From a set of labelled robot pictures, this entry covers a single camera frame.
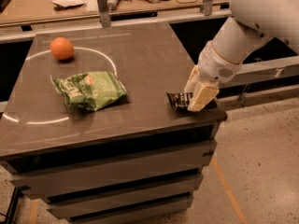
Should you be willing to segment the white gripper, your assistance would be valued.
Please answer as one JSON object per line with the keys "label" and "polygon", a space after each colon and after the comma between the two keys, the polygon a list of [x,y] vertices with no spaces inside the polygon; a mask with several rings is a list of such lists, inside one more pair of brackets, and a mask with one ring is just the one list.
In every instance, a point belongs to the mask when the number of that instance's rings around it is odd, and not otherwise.
{"label": "white gripper", "polygon": [[234,64],[222,58],[213,48],[212,42],[208,41],[199,54],[198,66],[195,65],[190,73],[184,91],[192,93],[188,110],[192,112],[201,111],[219,93],[219,89],[200,83],[226,83],[233,79],[240,70],[241,64]]}

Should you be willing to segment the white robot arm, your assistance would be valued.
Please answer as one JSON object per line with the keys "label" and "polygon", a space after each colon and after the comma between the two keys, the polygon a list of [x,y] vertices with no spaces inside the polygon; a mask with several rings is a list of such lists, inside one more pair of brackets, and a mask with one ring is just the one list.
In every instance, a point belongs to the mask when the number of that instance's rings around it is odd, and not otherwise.
{"label": "white robot arm", "polygon": [[299,52],[299,0],[229,0],[232,16],[199,54],[184,91],[187,109],[202,110],[255,50],[277,38]]}

